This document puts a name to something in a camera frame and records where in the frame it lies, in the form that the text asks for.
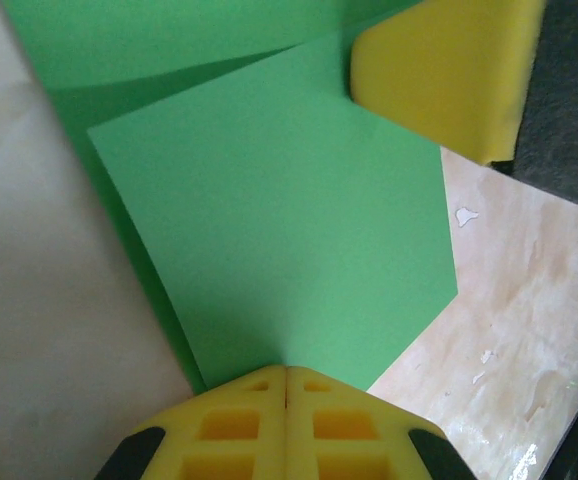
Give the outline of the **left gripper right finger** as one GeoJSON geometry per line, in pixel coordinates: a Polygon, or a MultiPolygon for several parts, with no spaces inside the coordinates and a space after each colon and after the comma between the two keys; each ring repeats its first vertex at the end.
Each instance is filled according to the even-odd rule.
{"type": "Polygon", "coordinates": [[[434,423],[314,370],[287,371],[289,479],[472,479],[434,423]]]}

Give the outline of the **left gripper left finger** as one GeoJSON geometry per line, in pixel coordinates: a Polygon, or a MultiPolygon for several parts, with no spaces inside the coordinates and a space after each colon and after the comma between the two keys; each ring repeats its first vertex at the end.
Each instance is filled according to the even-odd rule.
{"type": "Polygon", "coordinates": [[[269,366],[136,427],[98,479],[283,479],[285,368],[269,366]]]}

